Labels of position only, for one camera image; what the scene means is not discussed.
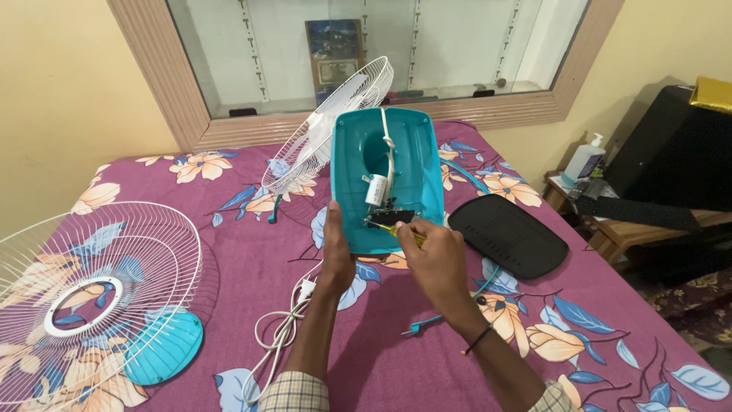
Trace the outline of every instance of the plaid sleeve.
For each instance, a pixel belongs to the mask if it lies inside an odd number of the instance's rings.
[[[328,412],[328,388],[303,372],[282,372],[259,399],[258,412]]]
[[[541,399],[529,409],[529,412],[580,412],[580,410],[564,393],[561,383],[549,381]]]

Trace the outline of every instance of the bedsheet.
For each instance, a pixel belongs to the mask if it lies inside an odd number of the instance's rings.
[[[499,271],[485,292],[500,335],[544,378],[558,380],[585,412],[732,411],[729,385],[549,207],[469,123],[435,122],[442,158],[461,163],[491,193],[538,218],[569,245],[554,271],[531,281]],[[77,206],[141,200],[176,208],[198,228],[203,278],[190,311],[205,324],[194,362],[173,380],[122,399],[136,411],[255,411],[265,371],[243,382],[264,354],[257,319],[286,310],[296,280],[322,257],[330,199],[329,168],[284,196],[268,224],[275,195],[260,184],[278,146],[194,155],[120,159],[100,167]],[[442,166],[446,220],[481,196]],[[466,248],[472,290],[493,263]],[[341,298],[326,383],[333,411],[497,411],[465,342],[436,323],[404,337],[412,322],[435,315],[402,254],[358,262]],[[264,331],[271,339],[274,326]]]

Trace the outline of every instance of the wooden nightstand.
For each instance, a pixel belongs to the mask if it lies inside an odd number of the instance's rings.
[[[550,177],[559,176],[561,170],[547,172],[544,175],[545,182],[549,184],[545,196],[547,203],[556,211],[568,202],[567,193],[564,192]],[[732,221],[732,212],[713,212],[710,210],[692,210],[696,220],[702,227],[710,227]],[[683,230],[666,229],[664,227],[649,226],[647,224],[631,223],[627,221],[596,220],[592,216],[585,216],[592,226],[597,227],[597,232],[588,242],[605,261],[610,264],[617,262],[622,254],[634,245],[655,242],[657,240],[679,238],[688,235]]]

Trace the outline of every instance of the person's right hand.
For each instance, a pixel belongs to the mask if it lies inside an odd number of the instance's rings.
[[[413,232],[427,237],[421,248]],[[398,222],[397,238],[412,275],[450,326],[466,341],[482,333],[488,322],[468,291],[463,235],[417,219]]]

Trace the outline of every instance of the fan grill center ring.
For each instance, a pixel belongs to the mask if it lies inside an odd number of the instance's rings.
[[[90,285],[90,284],[96,284],[98,282],[107,282],[111,283],[114,286],[115,293],[114,297],[112,297],[112,301],[109,303],[108,306],[104,308],[102,313],[97,315],[93,320],[89,321],[85,325],[79,326],[77,328],[71,328],[71,329],[60,329],[57,328],[56,325],[53,324],[53,317],[56,313],[56,310],[59,309],[59,307],[74,293],[80,292],[84,287]],[[100,276],[92,279],[86,279],[81,282],[78,282],[74,287],[70,288],[68,291],[66,291],[64,294],[59,296],[59,298],[56,299],[56,301],[53,302],[51,305],[51,308],[46,312],[45,319],[43,322],[43,325],[45,327],[46,332],[50,334],[51,336],[56,337],[68,337],[68,336],[75,336],[78,334],[83,333],[84,331],[88,331],[89,329],[93,328],[95,325],[97,325],[99,322],[101,322],[112,310],[114,310],[115,306],[119,302],[119,299],[122,297],[122,282],[119,281],[117,278],[109,277],[109,276]]]

